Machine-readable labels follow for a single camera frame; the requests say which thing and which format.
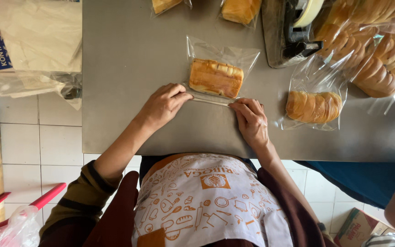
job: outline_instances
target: blue cloth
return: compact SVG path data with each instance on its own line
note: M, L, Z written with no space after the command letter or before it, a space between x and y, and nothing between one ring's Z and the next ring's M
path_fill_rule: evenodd
M395 163L306 163L349 196L375 207L385 209L395 192Z

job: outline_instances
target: person's left hand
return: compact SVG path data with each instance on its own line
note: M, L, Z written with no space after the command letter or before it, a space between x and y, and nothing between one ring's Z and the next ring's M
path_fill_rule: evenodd
M134 121L152 132L157 131L176 116L187 100L193 99L185 90L183 85L173 83L160 87L150 96Z

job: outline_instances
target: white tile floor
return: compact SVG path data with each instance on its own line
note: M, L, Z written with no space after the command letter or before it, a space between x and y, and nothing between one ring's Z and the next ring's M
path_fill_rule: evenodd
M82 165L99 154L82 153L82 114L55 93L28 98L0 98L1 141L6 217L19 206L39 198L57 183L70 183ZM125 173L138 171L141 157L135 156ZM260 166L258 160L253 163ZM337 233L353 207L385 220L383 211L364 205L344 194L318 172L283 160L289 174L310 202L318 218L331 233ZM39 211L42 224L64 190Z

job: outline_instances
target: cardboard box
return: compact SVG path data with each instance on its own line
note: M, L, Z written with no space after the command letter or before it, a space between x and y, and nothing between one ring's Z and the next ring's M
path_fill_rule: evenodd
M395 233L395 229L364 211L354 208L336 235L334 242L340 247L360 247L374 233Z

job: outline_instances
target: striped sleeve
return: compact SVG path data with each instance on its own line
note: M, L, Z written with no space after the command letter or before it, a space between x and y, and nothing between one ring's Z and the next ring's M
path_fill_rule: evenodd
M41 228L41 238L64 225L85 222L94 226L98 222L106 201L117 190L123 176L102 178L94 168L94 161L83 166L80 177L68 185L67 192Z

